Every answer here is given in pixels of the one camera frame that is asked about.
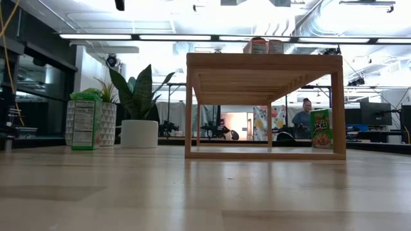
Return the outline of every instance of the snake plant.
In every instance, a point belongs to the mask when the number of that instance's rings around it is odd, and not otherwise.
[[[163,83],[152,92],[152,66],[151,64],[142,70],[137,79],[130,81],[130,86],[117,71],[110,69],[111,82],[118,89],[120,103],[130,113],[131,119],[147,120],[148,113],[155,107],[155,102],[160,95],[155,93],[166,83],[168,83],[174,73],[169,73]]]

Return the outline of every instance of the potted plant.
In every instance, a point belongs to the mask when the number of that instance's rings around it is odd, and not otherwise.
[[[113,93],[114,85],[112,83],[106,84],[96,77],[94,79],[101,85],[98,96],[103,100],[100,117],[100,146],[112,146],[116,140],[117,114],[117,100],[115,99],[116,95]]]
[[[101,116],[100,116],[100,146],[112,146],[116,140],[116,114],[117,100],[114,94],[114,85],[106,84],[104,81],[94,77],[100,84],[101,90],[88,88],[81,93],[96,94],[102,99]],[[73,143],[73,126],[74,126],[74,107],[76,92],[71,94],[71,99],[67,104],[66,116],[66,145],[71,146]]]
[[[158,143],[159,124],[157,121],[148,120],[152,110],[157,109],[155,102],[158,96],[155,93],[168,83],[174,73],[169,73],[163,83],[153,89],[151,64],[138,75],[134,87],[130,81],[110,68],[110,77],[114,86],[118,89],[121,105],[130,113],[131,119],[121,122],[121,147],[122,148],[156,148]]]

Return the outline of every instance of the poster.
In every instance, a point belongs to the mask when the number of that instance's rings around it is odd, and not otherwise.
[[[271,123],[272,128],[282,128],[285,125],[285,106],[272,106],[271,110]],[[267,140],[267,106],[254,106],[253,107],[253,134],[255,141]],[[277,134],[273,134],[273,141],[277,139]]]

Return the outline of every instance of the table top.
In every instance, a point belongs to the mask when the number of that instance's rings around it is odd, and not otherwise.
[[[342,71],[342,57],[188,53],[187,65],[202,105],[267,105],[326,74]]]

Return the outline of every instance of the white planter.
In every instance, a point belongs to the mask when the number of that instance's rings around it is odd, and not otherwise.
[[[116,113],[117,105],[101,104],[100,146],[112,146],[116,140]]]
[[[67,103],[66,116],[66,145],[71,146],[73,143],[73,126],[74,126],[74,107],[75,101],[70,100]],[[101,104],[100,114],[100,146],[112,146],[116,140],[116,113],[117,105],[112,103]]]
[[[124,120],[121,122],[122,148],[156,148],[159,124],[156,121]]]

